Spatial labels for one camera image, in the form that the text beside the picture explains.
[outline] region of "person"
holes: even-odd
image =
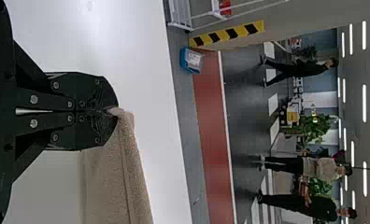
[[[357,217],[356,210],[350,207],[338,209],[331,198],[324,196],[310,196],[305,199],[300,195],[292,194],[263,195],[259,190],[257,200],[259,204],[264,203],[291,210],[327,222],[334,222],[338,217],[349,217],[352,219]]]
[[[281,72],[281,74],[268,82],[266,82],[265,78],[263,79],[263,86],[268,87],[289,77],[312,77],[322,74],[330,68],[337,67],[339,65],[339,61],[336,58],[331,58],[324,64],[317,64],[311,61],[304,63],[302,60],[298,59],[294,64],[286,64],[274,63],[268,60],[266,56],[262,55],[261,64],[267,64]]]
[[[260,156],[260,171],[271,169],[277,172],[287,172],[294,175],[314,177],[327,183],[333,182],[342,175],[352,175],[350,166],[337,166],[333,158],[279,158]]]

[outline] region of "green plant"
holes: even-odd
[[[330,195],[331,190],[333,189],[333,186],[331,184],[317,178],[310,178],[308,186],[311,196]]]
[[[315,141],[316,144],[321,144],[322,136],[328,132],[332,121],[333,119],[323,114],[316,117],[302,116],[300,118],[300,126],[295,129],[300,131],[304,136],[303,147],[306,147],[312,141]]]

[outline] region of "woman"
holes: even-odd
[[[333,158],[279,158],[261,156],[260,171],[271,169],[277,172],[287,172],[294,175],[313,177],[325,182],[333,182],[343,175],[352,175],[349,166],[337,166]]]

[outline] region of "beige towel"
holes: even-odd
[[[150,224],[152,214],[133,131],[133,116],[119,121],[104,147],[84,150],[86,224]]]

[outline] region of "black jacket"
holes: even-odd
[[[328,67],[316,64],[315,62],[308,61],[307,63],[302,60],[296,60],[296,77],[312,77],[319,75],[328,70]]]

